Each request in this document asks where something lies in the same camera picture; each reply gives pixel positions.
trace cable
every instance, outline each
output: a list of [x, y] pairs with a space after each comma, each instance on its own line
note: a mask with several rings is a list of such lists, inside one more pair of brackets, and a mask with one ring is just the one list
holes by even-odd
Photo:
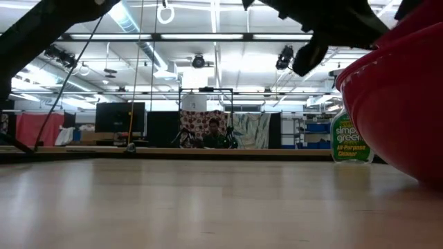
[[[141, 5], [145, 5], [145, 0], [141, 1]], [[139, 26], [139, 32], [138, 32], [138, 42], [141, 42], [141, 31], [142, 31], [142, 27], [143, 27], [143, 14], [145, 13], [145, 9], [141, 8], [141, 17], [140, 17], [140, 26]], [[155, 58], [152, 59], [152, 70], [154, 70], [154, 60]], [[136, 87], [137, 87], [137, 75], [138, 75], [138, 64], [140, 63], [140, 46], [137, 46], [137, 62], [136, 62], [136, 75], [134, 77], [134, 89], [132, 91], [132, 104], [131, 104], [131, 120], [129, 122], [129, 133], [127, 135], [127, 144], [129, 145], [131, 143], [131, 138], [132, 138], [132, 124], [134, 122], [134, 101], [136, 99]]]
[[[84, 45], [82, 52], [80, 53], [80, 55], [78, 55], [78, 58], [77, 58], [77, 60], [75, 61], [75, 64], [77, 64], [77, 63], [80, 61], [80, 58], [83, 56], [83, 53], [85, 52], [86, 48], [88, 47], [89, 43], [91, 42], [92, 37], [95, 35], [95, 33], [96, 33], [96, 31], [97, 31], [97, 28], [98, 28], [98, 26], [100, 25], [100, 23], [102, 22], [102, 20], [103, 20], [103, 17], [101, 17], [101, 18], [98, 20], [98, 23], [97, 23], [96, 27], [94, 28], [94, 30], [92, 31], [91, 36], [89, 37], [88, 41], [87, 41], [86, 44]], [[72, 72], [73, 72], [73, 71], [74, 71], [74, 67], [71, 68], [71, 70], [69, 71], [68, 75], [67, 75], [66, 78], [64, 79], [64, 82], [63, 82], [62, 88], [60, 89], [60, 92], [58, 93], [58, 96], [57, 96], [57, 98], [55, 99], [55, 102], [54, 102], [53, 106], [51, 107], [51, 110], [49, 110], [48, 115], [46, 116], [46, 118], [45, 118], [45, 120], [44, 120], [44, 122], [43, 122], [43, 124], [42, 124], [42, 127], [40, 128], [39, 135], [37, 136], [37, 140], [35, 141], [34, 151], [37, 151], [37, 150], [38, 150], [38, 147], [39, 147], [39, 141], [40, 141], [40, 138], [42, 137], [42, 133], [43, 133], [44, 127], [45, 127], [46, 124], [48, 123], [49, 117], [51, 116], [52, 112], [54, 111], [55, 106], [57, 106], [57, 103], [58, 103], [58, 101], [60, 100], [60, 97], [62, 96], [63, 90], [64, 90], [64, 88], [66, 87], [66, 85], [68, 84], [68, 80], [69, 80], [70, 76], [72, 75]]]

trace red inflatable object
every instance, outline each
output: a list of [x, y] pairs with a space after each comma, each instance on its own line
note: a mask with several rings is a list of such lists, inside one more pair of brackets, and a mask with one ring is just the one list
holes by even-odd
[[379, 47], [387, 46], [396, 39], [440, 22], [443, 22], [443, 0], [424, 0], [375, 44]]
[[387, 163], [443, 187], [443, 23], [395, 40], [337, 79], [350, 117]]

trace rope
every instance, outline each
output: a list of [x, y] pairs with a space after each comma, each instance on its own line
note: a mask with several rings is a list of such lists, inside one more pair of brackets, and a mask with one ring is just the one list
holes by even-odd
[[[145, 5], [145, 0], [141, 1], [141, 5]], [[145, 13], [145, 8], [141, 8], [141, 17], [140, 17], [140, 24], [138, 25], [138, 42], [141, 42], [141, 31], [143, 27], [143, 14]], [[137, 46], [137, 62], [136, 62], [136, 75], [134, 77], [134, 89], [132, 91], [132, 105], [131, 105], [131, 121], [129, 122], [129, 133], [128, 133], [128, 139], [127, 143], [131, 143], [132, 138], [132, 123], [134, 121], [134, 100], [136, 99], [136, 87], [137, 87], [137, 76], [138, 76], [138, 63], [140, 62], [140, 46]]]
[[[145, 0], [142, 0], [141, 3], [142, 6], [145, 5]], [[156, 5], [157, 10], [159, 9], [159, 0], [157, 0], [157, 5]], [[140, 18], [140, 24], [139, 24], [139, 32], [138, 32], [138, 42], [141, 42], [141, 33], [142, 33], [142, 29], [143, 29], [143, 15], [144, 15], [144, 11], [145, 8], [141, 8], [141, 18]], [[157, 20], [155, 20], [155, 24], [154, 24], [154, 33], [157, 32]], [[155, 56], [155, 41], [153, 42], [152, 45], [152, 54], [153, 56]], [[154, 88], [154, 60], [155, 57], [153, 57], [151, 59], [152, 61], [152, 73], [151, 73], [151, 107], [150, 107], [150, 111], [152, 111], [152, 91]], [[129, 123], [129, 134], [128, 134], [128, 141], [127, 143], [130, 144], [131, 143], [131, 138], [132, 138], [132, 124], [134, 122], [134, 100], [136, 98], [136, 87], [137, 87], [137, 76], [138, 76], [138, 65], [140, 63], [140, 46], [137, 48], [137, 62], [136, 62], [136, 72], [135, 72], [135, 77], [134, 77], [134, 89], [132, 91], [132, 105], [131, 105], [131, 121]]]

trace wooden floor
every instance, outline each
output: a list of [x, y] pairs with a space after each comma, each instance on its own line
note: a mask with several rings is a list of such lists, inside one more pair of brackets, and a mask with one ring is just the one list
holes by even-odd
[[0, 170], [1, 249], [443, 248], [388, 165], [79, 160]]

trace metal pole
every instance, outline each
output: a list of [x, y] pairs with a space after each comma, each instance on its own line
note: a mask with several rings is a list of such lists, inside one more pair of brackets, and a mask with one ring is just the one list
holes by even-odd
[[181, 87], [179, 87], [179, 127], [177, 128], [177, 132], [180, 132], [180, 120], [181, 120], [181, 91], [182, 91], [182, 88]]
[[234, 128], [234, 89], [230, 90], [230, 125]]
[[280, 135], [281, 135], [280, 148], [282, 149], [282, 147], [283, 147], [283, 110], [280, 111]]

